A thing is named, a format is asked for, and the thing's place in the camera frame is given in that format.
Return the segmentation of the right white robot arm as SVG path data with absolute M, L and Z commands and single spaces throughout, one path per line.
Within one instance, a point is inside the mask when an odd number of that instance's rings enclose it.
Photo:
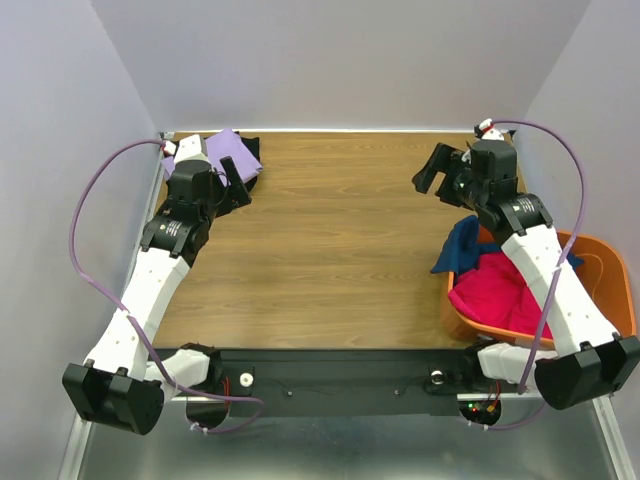
M 495 379 L 534 388 L 556 410 L 618 391 L 639 363 L 637 336 L 614 326 L 569 264 L 578 233 L 561 242 L 540 198 L 519 191 L 517 152 L 497 122 L 486 119 L 474 132 L 464 150 L 437 144 L 412 183 L 425 194 L 444 176 L 437 197 L 476 214 L 533 294 L 554 347 L 541 350 L 539 336 L 528 348 L 487 344 L 461 364 L 461 381 L 472 390 Z

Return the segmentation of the red t shirt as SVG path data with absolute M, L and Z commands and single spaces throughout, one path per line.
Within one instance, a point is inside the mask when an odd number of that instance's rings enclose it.
M 502 252 L 480 255 L 477 267 L 459 276 L 448 299 L 476 323 L 519 334 L 534 335 L 541 316 L 522 275 Z

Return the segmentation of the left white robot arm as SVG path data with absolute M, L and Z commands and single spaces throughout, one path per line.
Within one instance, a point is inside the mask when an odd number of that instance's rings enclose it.
M 232 158 L 213 165 L 200 135 L 159 145 L 173 158 L 168 196 L 144 226 L 123 296 L 78 273 L 116 309 L 84 362 L 69 364 L 62 377 L 82 420 L 139 435 L 154 428 L 164 404 L 180 393 L 219 400 L 223 408 L 239 400 L 223 375 L 218 350 L 191 343 L 162 360 L 152 341 L 214 220 L 251 198 Z

